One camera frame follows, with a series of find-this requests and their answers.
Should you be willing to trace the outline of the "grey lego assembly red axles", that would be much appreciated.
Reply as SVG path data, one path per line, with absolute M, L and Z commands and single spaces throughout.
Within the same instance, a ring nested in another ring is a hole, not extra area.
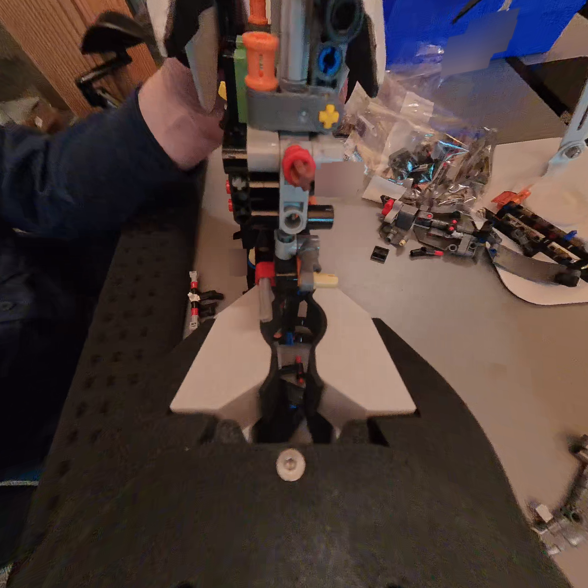
M 445 255 L 476 259 L 482 247 L 499 243 L 490 221 L 477 227 L 458 210 L 436 214 L 390 196 L 381 195 L 379 235 L 394 247 L 404 247 L 410 236 L 422 246 L 441 249 Z

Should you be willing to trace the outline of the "lego car chassis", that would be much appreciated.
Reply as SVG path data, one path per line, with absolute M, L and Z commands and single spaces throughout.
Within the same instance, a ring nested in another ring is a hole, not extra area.
M 316 288 L 319 239 L 331 206 L 312 203 L 316 171 L 342 160 L 349 44 L 362 32 L 362 1 L 219 1 L 226 81 L 222 158 L 230 210 L 254 274 L 262 323 L 292 333 Z

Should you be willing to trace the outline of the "dark grey curved lego panel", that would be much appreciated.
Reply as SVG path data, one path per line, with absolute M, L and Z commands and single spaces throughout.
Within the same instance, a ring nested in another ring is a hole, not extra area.
M 486 249 L 496 268 L 527 281 L 575 288 L 581 280 L 580 270 L 533 259 L 500 244 L 488 245 Z

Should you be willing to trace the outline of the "white lamp base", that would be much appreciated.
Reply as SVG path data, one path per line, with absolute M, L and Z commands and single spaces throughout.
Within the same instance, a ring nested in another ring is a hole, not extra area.
M 524 205 L 565 232 L 576 230 L 577 236 L 587 241 L 587 152 L 555 175 L 543 176 L 561 140 L 554 137 L 497 145 L 481 206 L 489 206 L 504 191 L 528 188 L 531 195 Z M 567 288 L 527 281 L 501 268 L 497 273 L 505 287 L 525 302 L 541 306 L 587 303 L 584 281 Z

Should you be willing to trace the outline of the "dark chair frames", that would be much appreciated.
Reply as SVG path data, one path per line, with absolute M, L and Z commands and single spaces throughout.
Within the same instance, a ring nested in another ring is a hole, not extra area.
M 76 80 L 76 86 L 90 107 L 116 109 L 120 101 L 104 87 L 95 84 L 132 63 L 128 50 L 146 43 L 145 28 L 120 12 L 102 12 L 89 26 L 82 39 L 82 55 L 112 54 Z

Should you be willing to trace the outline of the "person's left forearm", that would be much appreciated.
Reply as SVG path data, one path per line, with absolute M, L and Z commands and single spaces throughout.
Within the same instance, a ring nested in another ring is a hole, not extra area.
M 119 108 L 54 134 L 1 127 L 1 227 L 44 238 L 107 231 L 149 202 L 190 190 L 220 146 L 224 101 L 206 112 L 175 59 Z

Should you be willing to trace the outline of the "orange lego seat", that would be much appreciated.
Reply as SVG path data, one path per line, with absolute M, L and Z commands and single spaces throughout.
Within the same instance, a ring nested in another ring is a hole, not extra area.
M 524 187 L 518 192 L 505 190 L 495 196 L 490 203 L 500 209 L 508 204 L 521 205 L 532 194 L 531 187 Z

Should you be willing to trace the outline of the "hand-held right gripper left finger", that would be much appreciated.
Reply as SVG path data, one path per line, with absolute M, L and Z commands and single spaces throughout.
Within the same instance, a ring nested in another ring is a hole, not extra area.
M 272 351 L 259 321 L 256 288 L 221 311 L 171 401 L 175 414 L 201 414 L 237 422 L 248 442 L 261 418 L 259 388 Z

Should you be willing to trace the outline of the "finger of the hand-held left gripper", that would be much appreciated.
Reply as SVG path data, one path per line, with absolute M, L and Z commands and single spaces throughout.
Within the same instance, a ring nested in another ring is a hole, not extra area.
M 220 32 L 215 1 L 147 1 L 146 10 L 161 56 L 190 69 L 198 101 L 210 114 L 217 101 Z
M 377 96 L 386 75 L 385 21 L 382 1 L 362 1 L 364 19 L 357 36 L 349 43 L 346 99 L 356 85 L 368 97 Z

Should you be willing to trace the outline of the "clear bag of lego parts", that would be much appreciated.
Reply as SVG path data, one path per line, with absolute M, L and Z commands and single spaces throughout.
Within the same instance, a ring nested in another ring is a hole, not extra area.
M 384 191 L 434 212 L 473 212 L 492 173 L 496 131 L 476 127 L 434 102 L 440 65 L 386 72 L 371 98 L 357 82 L 339 127 L 345 159 L 364 166 Z

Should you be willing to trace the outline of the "black lego frame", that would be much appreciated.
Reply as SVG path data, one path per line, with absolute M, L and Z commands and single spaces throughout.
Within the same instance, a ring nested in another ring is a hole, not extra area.
M 512 247 L 503 242 L 494 245 L 580 270 L 580 281 L 587 282 L 587 242 L 577 236 L 577 231 L 564 231 L 523 205 L 508 204 L 496 212 L 481 209 L 479 215 L 492 222 L 494 230 Z

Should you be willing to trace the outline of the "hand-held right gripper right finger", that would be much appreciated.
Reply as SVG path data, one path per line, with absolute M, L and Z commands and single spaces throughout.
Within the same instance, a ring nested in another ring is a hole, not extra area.
M 370 314 L 339 288 L 317 289 L 307 305 L 305 367 L 318 379 L 314 442 L 335 442 L 349 422 L 413 416 L 416 404 Z

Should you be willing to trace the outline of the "silver metal bar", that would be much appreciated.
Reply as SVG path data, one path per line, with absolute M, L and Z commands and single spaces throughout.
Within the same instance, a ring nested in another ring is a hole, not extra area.
M 575 111 L 568 123 L 559 149 L 550 158 L 543 173 L 544 177 L 555 175 L 578 159 L 587 149 L 587 84 L 577 102 Z

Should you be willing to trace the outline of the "person's navy clothing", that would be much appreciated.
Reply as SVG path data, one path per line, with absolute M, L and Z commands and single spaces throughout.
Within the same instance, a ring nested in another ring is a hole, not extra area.
M 1 565 L 17 549 L 119 234 L 46 239 L 1 223 Z

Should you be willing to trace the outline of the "black lego axle assembly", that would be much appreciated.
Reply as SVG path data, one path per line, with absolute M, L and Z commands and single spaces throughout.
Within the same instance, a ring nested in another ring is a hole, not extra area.
M 215 318 L 218 305 L 225 300 L 224 294 L 217 290 L 202 290 L 200 288 L 200 274 L 197 270 L 189 272 L 187 298 L 187 319 L 183 329 L 184 339 L 197 330 L 202 322 Z

